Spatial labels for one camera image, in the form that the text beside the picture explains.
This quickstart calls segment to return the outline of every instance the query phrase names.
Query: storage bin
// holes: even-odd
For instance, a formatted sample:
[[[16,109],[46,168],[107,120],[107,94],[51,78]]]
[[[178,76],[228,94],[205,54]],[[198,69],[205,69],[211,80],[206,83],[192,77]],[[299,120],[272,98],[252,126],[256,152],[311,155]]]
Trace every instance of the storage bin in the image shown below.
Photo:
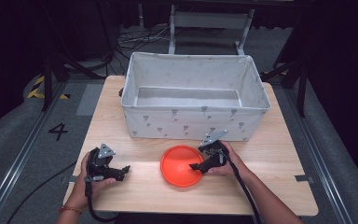
[[[121,98],[131,137],[248,141],[269,98],[246,55],[134,52]]]

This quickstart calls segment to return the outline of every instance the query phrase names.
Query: gray carpet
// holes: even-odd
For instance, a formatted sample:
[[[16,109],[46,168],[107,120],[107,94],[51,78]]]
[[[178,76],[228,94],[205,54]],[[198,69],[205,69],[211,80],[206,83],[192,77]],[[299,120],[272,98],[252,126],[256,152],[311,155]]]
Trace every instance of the gray carpet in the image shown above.
[[[122,30],[122,32],[134,30],[137,30],[137,28],[133,27],[131,30]],[[250,31],[244,49],[246,54],[254,58],[259,72],[272,70],[272,65],[290,32],[290,29]],[[200,30],[184,30],[177,36],[176,53],[235,54],[236,51],[233,47],[233,41],[236,40],[235,36],[237,36],[237,33],[233,31],[219,31],[218,33],[208,31],[207,33]],[[137,50],[167,53],[168,41],[161,39],[158,42],[146,44],[143,48]],[[123,50],[123,53],[128,57],[132,52],[133,50]],[[116,55],[117,58],[111,62],[110,66],[95,72],[106,75],[107,69],[109,75],[125,74],[129,61],[118,53]],[[98,60],[90,60],[83,62],[83,64],[92,65],[97,62]],[[279,79],[279,77],[275,77],[269,82],[276,83]],[[102,81],[90,80],[82,74],[71,75],[71,79],[62,92],[70,94],[70,99],[58,100],[52,107],[46,122],[41,127],[40,134],[35,139],[32,153],[25,163],[19,179],[10,194],[4,199],[4,204],[0,210],[0,223],[7,223],[16,207],[37,186],[76,161],[102,84]],[[30,80],[30,84],[24,90],[24,96],[33,85],[34,79]],[[339,223],[324,189],[324,184],[311,159],[305,136],[296,120],[296,111],[290,107],[287,90],[283,90],[281,86],[276,84],[273,86],[304,170],[307,176],[312,178],[310,187],[320,210],[316,217],[302,218],[306,223]],[[26,98],[24,104],[0,120],[0,184],[11,163],[21,151],[23,143],[27,140],[38,116],[40,116],[42,106],[43,99]],[[358,223],[358,171],[320,106],[311,86],[307,88],[305,108],[305,120],[310,127],[312,136],[337,183],[337,190],[342,196],[353,223]],[[63,133],[60,140],[57,141],[58,135],[48,131],[59,124],[64,124],[64,129],[68,133]],[[54,223],[57,218],[57,209],[62,204],[66,192],[67,178],[72,174],[73,169],[74,167],[71,167],[53,178],[32,195],[14,216],[11,223]],[[113,214],[103,213],[101,215],[109,217]],[[98,222],[86,213],[82,215],[80,223]]]

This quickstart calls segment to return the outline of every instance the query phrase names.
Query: human hand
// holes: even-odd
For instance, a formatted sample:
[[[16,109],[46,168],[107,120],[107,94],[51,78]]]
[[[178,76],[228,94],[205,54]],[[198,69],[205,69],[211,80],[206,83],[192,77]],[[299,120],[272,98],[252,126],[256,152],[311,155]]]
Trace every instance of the human hand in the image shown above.
[[[90,153],[88,152],[83,158],[83,161],[81,162],[80,174],[77,177],[74,188],[72,189],[72,193],[65,204],[65,206],[67,207],[74,207],[83,210],[88,205],[88,200],[85,195],[86,183],[84,181],[84,177],[86,177],[87,175],[86,169],[87,163],[89,161],[89,155]],[[117,181],[114,178],[108,178],[98,182],[92,182],[92,199],[95,199],[95,197],[97,197],[98,193],[102,189],[105,189],[116,182]]]
[[[231,161],[237,166],[238,170],[240,171],[241,178],[245,178],[248,174],[251,173],[249,168],[243,163],[241,157],[234,151],[232,146],[224,141],[220,141],[228,150],[228,156],[230,157]],[[234,171],[232,170],[231,165],[229,162],[226,162],[224,166],[220,167],[213,167],[208,170],[208,174],[210,175],[226,175],[235,177]]]

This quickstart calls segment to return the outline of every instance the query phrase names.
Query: bracelet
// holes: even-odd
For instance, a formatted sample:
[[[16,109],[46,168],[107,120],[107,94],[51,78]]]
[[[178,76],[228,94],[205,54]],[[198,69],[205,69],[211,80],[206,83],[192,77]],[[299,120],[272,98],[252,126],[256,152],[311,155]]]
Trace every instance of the bracelet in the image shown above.
[[[78,212],[80,215],[83,213],[83,211],[79,208],[74,208],[74,207],[67,207],[67,206],[62,206],[60,209],[58,209],[58,213],[64,212],[64,211],[68,211],[68,210],[72,210],[72,211],[76,211]]]

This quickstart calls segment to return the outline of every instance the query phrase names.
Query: wooden table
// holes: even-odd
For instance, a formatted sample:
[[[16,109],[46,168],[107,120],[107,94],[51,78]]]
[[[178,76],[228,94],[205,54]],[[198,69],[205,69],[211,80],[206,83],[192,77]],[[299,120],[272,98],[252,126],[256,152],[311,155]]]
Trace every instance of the wooden table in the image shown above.
[[[124,77],[108,77],[95,109],[86,139],[80,151],[74,175],[88,151],[110,146],[117,155],[110,167],[130,165],[123,182],[101,192],[94,209],[118,212],[159,212],[189,214],[253,213],[237,180],[225,176],[204,175],[189,188],[170,185],[160,171],[160,159],[170,147],[187,145],[197,148],[200,141],[130,138],[118,92]],[[262,119],[249,142],[230,142],[248,167],[298,216],[315,216],[318,207],[309,182],[297,182],[295,175],[304,170],[272,87],[264,83],[272,108]],[[73,183],[64,201],[71,193]]]

